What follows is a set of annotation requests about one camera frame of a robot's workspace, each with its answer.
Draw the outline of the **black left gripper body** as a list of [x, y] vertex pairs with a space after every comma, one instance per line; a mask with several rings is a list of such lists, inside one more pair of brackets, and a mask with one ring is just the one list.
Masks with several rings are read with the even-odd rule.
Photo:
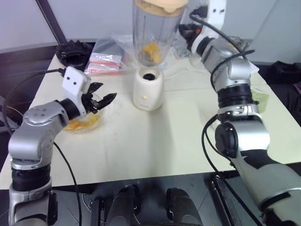
[[95, 99], [93, 99], [93, 94], [88, 92], [86, 94], [83, 94], [81, 96], [81, 101], [82, 104], [88, 113], [93, 113], [93, 114], [97, 114], [98, 112], [98, 107], [99, 107], [99, 102]]

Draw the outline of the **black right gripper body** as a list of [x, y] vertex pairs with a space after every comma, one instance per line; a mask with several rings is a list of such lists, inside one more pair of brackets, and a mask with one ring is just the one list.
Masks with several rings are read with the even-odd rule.
[[180, 24], [179, 33], [185, 39], [187, 49], [191, 51], [192, 44], [197, 36], [196, 24]]

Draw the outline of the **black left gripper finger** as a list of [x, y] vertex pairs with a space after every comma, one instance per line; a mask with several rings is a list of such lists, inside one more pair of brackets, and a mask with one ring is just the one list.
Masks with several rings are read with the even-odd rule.
[[102, 110], [106, 106], [108, 106], [116, 97], [117, 93], [110, 93], [103, 97], [102, 100], [97, 102], [96, 108], [97, 110]]
[[88, 88], [88, 93], [89, 94], [93, 94], [94, 92], [96, 92], [101, 86], [103, 85], [103, 83], [101, 82], [92, 82]]

